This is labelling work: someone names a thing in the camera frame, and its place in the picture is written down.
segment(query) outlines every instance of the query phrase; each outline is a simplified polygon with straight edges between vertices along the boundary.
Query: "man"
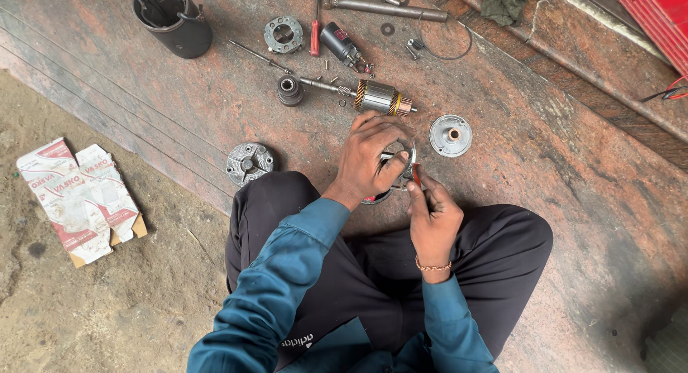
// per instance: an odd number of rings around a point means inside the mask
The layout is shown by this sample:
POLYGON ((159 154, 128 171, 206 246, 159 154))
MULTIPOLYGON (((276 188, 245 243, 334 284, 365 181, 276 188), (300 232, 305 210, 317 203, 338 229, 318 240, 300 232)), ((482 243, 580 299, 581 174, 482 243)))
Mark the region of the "man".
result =
POLYGON ((354 120, 322 196, 296 172, 236 193, 230 295, 187 372, 497 372, 552 248, 545 220, 513 205, 464 213, 419 167, 426 190, 407 184, 411 228, 349 242, 339 234, 405 167, 406 152, 382 165, 383 150, 415 134, 369 111, 354 120))

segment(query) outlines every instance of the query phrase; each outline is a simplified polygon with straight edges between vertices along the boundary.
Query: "red screwdriver handle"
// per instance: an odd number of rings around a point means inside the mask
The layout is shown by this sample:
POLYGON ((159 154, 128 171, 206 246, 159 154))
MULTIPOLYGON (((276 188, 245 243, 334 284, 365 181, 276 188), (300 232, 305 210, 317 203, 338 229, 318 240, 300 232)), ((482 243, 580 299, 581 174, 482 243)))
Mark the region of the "red screwdriver handle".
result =
POLYGON ((313 20, 311 27, 312 30, 310 32, 310 55, 317 57, 320 54, 320 42, 318 41, 320 24, 318 24, 318 20, 313 20))

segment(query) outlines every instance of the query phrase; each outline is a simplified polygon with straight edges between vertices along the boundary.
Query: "concrete floor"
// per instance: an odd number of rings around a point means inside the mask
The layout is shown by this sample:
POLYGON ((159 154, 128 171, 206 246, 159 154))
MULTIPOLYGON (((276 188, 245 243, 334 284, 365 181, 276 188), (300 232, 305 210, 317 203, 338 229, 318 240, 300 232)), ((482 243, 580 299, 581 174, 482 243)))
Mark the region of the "concrete floor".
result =
POLYGON ((228 218, 7 71, 0 145, 0 372, 185 371, 226 297, 228 218), (16 158, 61 136, 73 153, 112 153, 149 229, 79 269, 14 176, 16 158))

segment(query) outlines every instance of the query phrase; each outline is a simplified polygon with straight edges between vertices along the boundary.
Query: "black metal cylinder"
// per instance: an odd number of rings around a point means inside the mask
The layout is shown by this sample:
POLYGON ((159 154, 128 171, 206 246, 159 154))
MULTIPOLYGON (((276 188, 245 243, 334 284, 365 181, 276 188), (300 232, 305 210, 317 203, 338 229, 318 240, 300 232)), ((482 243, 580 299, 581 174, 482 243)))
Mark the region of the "black metal cylinder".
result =
POLYGON ((151 26, 150 19, 146 20, 142 17, 141 4, 137 0, 133 0, 133 12, 148 32, 163 43, 170 52, 181 58, 196 58, 211 47, 211 26, 192 0, 184 0, 183 11, 183 14, 191 19, 177 18, 173 25, 167 27, 151 26))
POLYGON ((294 76, 282 76, 277 81, 277 97, 283 105, 296 107, 304 100, 304 87, 294 76))
POLYGON ((347 55, 356 49, 356 44, 351 41, 349 35, 340 29, 339 26, 331 22, 322 28, 320 42, 323 43, 334 54, 339 61, 347 63, 347 55))

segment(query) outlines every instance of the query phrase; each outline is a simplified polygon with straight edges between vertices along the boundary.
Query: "knee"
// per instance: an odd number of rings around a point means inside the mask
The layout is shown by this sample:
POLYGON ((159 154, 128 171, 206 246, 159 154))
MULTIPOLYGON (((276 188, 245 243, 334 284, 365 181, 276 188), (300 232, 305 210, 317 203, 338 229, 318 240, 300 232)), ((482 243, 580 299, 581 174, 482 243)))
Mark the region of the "knee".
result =
POLYGON ((298 171, 273 171, 266 173, 259 179, 250 182, 239 192, 247 198, 259 195, 263 200, 277 200, 289 198, 291 200, 309 200, 312 202, 320 197, 320 193, 313 187, 308 178, 298 171))
POLYGON ((504 213, 508 215, 508 225, 525 238, 520 242, 528 245, 529 250, 537 253, 539 257, 544 257, 546 262, 554 242, 552 227, 547 220, 516 205, 505 205, 504 213))

